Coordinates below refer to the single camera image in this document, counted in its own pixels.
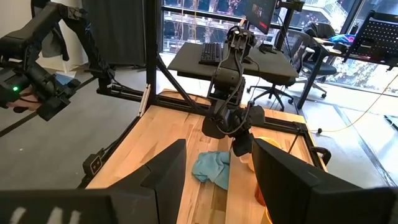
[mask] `black cable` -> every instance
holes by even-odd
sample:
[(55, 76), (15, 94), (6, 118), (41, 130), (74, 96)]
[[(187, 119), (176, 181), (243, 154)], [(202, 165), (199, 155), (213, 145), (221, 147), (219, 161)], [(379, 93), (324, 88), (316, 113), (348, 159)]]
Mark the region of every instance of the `black cable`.
[[(251, 60), (251, 61), (254, 62), (254, 63), (257, 65), (258, 72), (260, 73), (260, 65), (259, 65), (257, 62), (255, 62), (254, 60)], [(256, 83), (256, 86), (259, 84), (259, 82), (260, 82), (260, 76), (259, 76), (259, 79), (258, 79), (258, 81), (257, 81), (257, 83)], [(242, 119), (242, 121), (241, 121), (241, 124), (240, 124), (237, 128), (235, 128), (235, 129), (234, 129), (233, 131), (231, 131), (231, 132), (224, 132), (223, 130), (221, 130), (221, 128), (220, 128), (218, 125), (216, 125), (217, 129), (218, 129), (219, 131), (221, 131), (223, 134), (233, 134), (233, 133), (235, 133), (237, 130), (239, 130), (239, 128), (242, 127), (242, 125), (244, 124), (244, 122), (245, 122), (246, 119), (248, 118), (249, 109), (250, 109), (250, 101), (251, 101), (251, 99), (253, 98), (253, 96), (254, 96), (254, 90), (253, 90), (253, 92), (251, 93), (250, 100), (248, 101), (248, 104), (247, 104), (247, 106), (246, 106), (246, 112), (245, 112), (244, 117), (243, 117), (243, 119)]]
[(243, 81), (243, 71), (242, 71), (242, 68), (239, 66), (239, 62), (238, 62), (238, 57), (236, 55), (236, 51), (235, 51), (234, 60), (235, 60), (236, 66), (237, 66), (237, 68), (239, 70), (239, 81), (238, 81), (238, 84), (236, 85), (235, 89), (230, 94), (230, 96), (224, 101), (224, 103), (220, 106), (220, 108), (218, 108), (217, 113), (216, 113), (216, 117), (218, 117), (220, 115), (220, 112), (226, 107), (226, 105), (229, 103), (229, 101), (232, 99), (232, 97), (236, 94), (236, 92), (238, 92), (239, 87), (241, 86), (242, 81)]
[(289, 150), (287, 151), (287, 153), (290, 154), (290, 152), (291, 152), (292, 149), (293, 149), (294, 143), (296, 143), (296, 140), (297, 140), (297, 138), (299, 138), (299, 136), (300, 136), (300, 133), (297, 133), (296, 136), (294, 137), (294, 140), (293, 140), (293, 142), (292, 142), (292, 145), (290, 146), (290, 148), (289, 148)]
[(112, 77), (112, 80), (113, 80), (116, 84), (118, 84), (118, 85), (122, 88), (122, 90), (123, 90), (123, 88), (125, 88), (125, 89), (127, 89), (127, 90), (134, 90), (133, 88), (130, 88), (130, 87), (126, 86), (126, 85), (123, 85), (123, 84), (119, 83), (114, 77)]
[(19, 98), (18, 100), (22, 100), (22, 101), (25, 101), (25, 102), (28, 102), (28, 103), (40, 103), (39, 101), (25, 100), (23, 98)]
[(29, 93), (22, 93), (22, 94), (19, 94), (19, 96), (26, 97), (26, 96), (31, 96), (31, 95), (33, 95), (33, 94), (34, 94), (34, 92), (32, 91), (32, 92), (29, 92)]
[(274, 15), (278, 17), (278, 24), (279, 24), (279, 27), (283, 27), (283, 29), (285, 30), (284, 42), (286, 42), (287, 49), (289, 50), (290, 60), (292, 60), (292, 57), (293, 57), (293, 56), (292, 56), (292, 51), (290, 50), (289, 41), (287, 40), (287, 29), (286, 29), (286, 27), (285, 27), (285, 24), (284, 24), (282, 18), (281, 18), (277, 13), (274, 13)]

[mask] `black curtain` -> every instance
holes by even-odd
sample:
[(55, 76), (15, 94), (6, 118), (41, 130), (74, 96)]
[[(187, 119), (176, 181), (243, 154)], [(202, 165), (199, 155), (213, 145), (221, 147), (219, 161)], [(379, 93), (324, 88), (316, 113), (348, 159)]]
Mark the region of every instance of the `black curtain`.
[(96, 46), (112, 65), (145, 66), (145, 0), (83, 0)]

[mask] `black desk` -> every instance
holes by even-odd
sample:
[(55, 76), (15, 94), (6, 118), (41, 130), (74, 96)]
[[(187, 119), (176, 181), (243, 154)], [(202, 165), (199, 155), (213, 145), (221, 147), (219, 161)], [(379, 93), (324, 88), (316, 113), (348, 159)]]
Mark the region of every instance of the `black desk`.
[[(167, 68), (177, 71), (178, 76), (210, 81), (216, 66), (199, 64), (200, 54), (201, 44), (184, 43)], [(282, 83), (290, 78), (299, 77), (282, 52), (263, 54), (257, 48), (253, 48), (250, 50), (249, 56), (260, 65), (260, 73), (255, 63), (244, 63), (243, 73), (246, 75)]]
[[(320, 47), (320, 54), (319, 57), (317, 59), (317, 61), (315, 62), (315, 66), (314, 69), (312, 70), (311, 75), (309, 76), (309, 78), (307, 79), (307, 82), (305, 83), (304, 86), (304, 91), (302, 92), (300, 99), (297, 103), (297, 108), (298, 109), (302, 109), (303, 105), (305, 103), (305, 100), (307, 99), (308, 93), (311, 90), (312, 84), (314, 83), (318, 71), (321, 67), (322, 61), (325, 57), (327, 56), (333, 56), (333, 57), (345, 57), (346, 55), (341, 53), (339, 50), (335, 50), (331, 47), (325, 47), (323, 44), (325, 42), (328, 42), (327, 40), (322, 40), (319, 38), (313, 38), (315, 40), (315, 42), (317, 43), (317, 45)], [(358, 55), (350, 55), (348, 57), (349, 59), (352, 60), (360, 60), (362, 62), (369, 62), (369, 63), (376, 63), (376, 64), (380, 64), (380, 65), (386, 65), (385, 63), (382, 63), (380, 61), (377, 60), (371, 60), (370, 58), (367, 57), (363, 57), (363, 56), (358, 56)]]

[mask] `black monitor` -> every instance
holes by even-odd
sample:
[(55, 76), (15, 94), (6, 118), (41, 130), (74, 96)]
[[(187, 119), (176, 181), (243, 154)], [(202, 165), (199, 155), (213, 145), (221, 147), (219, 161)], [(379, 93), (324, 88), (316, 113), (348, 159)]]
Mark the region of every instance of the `black monitor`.
[(268, 34), (275, 5), (276, 0), (248, 0), (244, 14), (248, 22), (262, 33)]

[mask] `glass window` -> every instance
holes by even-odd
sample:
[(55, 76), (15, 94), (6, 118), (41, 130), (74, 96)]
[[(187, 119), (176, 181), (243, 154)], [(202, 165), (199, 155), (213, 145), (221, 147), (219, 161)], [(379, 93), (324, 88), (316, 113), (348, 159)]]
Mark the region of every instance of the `glass window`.
[[(164, 12), (163, 51), (177, 53), (185, 42), (223, 43), (227, 31), (235, 25), (237, 23), (219, 19)], [(273, 41), (277, 32), (277, 29), (269, 29), (268, 35), (264, 35), (253, 26), (250, 30), (254, 32), (257, 40), (269, 42)]]
[[(196, 9), (199, 11), (242, 17), (247, 0), (165, 0), (166, 6)], [(307, 22), (326, 22), (340, 32), (352, 8), (354, 0), (304, 0), (302, 12), (294, 12), (291, 26), (303, 27)], [(276, 9), (275, 12), (282, 18), (286, 9)], [(273, 23), (278, 23), (278, 18), (272, 18)]]
[[(361, 26), (370, 10), (398, 15), (398, 1), (393, 0), (365, 0), (354, 20), (353, 24)], [(387, 66), (375, 63), (347, 60), (342, 62), (337, 58), (333, 64), (338, 74), (329, 76), (326, 80), (349, 86), (355, 86), (381, 93), (386, 85), (394, 78), (398, 68), (387, 72)], [(398, 93), (398, 81), (395, 81), (387, 90), (389, 93)]]
[(246, 0), (165, 0), (164, 5), (242, 17)]

